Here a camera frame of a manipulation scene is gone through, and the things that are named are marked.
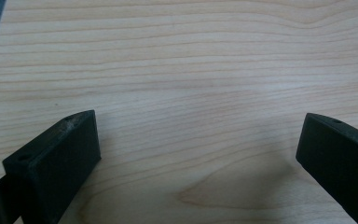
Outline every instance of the light wood surface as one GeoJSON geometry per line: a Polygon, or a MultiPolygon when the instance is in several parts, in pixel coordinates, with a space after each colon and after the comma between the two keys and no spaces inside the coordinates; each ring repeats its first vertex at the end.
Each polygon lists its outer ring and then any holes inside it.
{"type": "Polygon", "coordinates": [[[61,223],[354,223],[295,154],[307,112],[358,128],[358,0],[7,1],[0,177],[88,109],[103,160],[61,223]]]}

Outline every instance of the wooden table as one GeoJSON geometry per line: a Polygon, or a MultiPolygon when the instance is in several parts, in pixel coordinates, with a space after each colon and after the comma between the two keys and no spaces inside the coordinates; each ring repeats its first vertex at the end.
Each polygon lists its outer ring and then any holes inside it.
{"type": "Polygon", "coordinates": [[[354,223],[295,154],[307,112],[358,128],[358,1],[7,1],[0,177],[88,109],[103,160],[61,223],[354,223]]]}

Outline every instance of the black clamp jaw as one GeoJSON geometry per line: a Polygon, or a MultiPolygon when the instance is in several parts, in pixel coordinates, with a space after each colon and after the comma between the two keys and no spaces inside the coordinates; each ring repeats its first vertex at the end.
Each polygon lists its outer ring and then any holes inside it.
{"type": "Polygon", "coordinates": [[[3,160],[0,224],[56,224],[101,159],[93,110],[60,120],[3,160]]]}
{"type": "Polygon", "coordinates": [[[308,114],[296,158],[358,223],[358,130],[337,119],[308,114]]]}

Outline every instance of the wood grain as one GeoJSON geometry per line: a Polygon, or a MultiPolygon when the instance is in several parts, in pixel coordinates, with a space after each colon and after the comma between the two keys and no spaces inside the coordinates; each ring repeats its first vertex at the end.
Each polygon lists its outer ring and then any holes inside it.
{"type": "Polygon", "coordinates": [[[307,112],[358,128],[358,1],[8,1],[0,161],[88,109],[61,223],[354,223],[295,153],[307,112]]]}

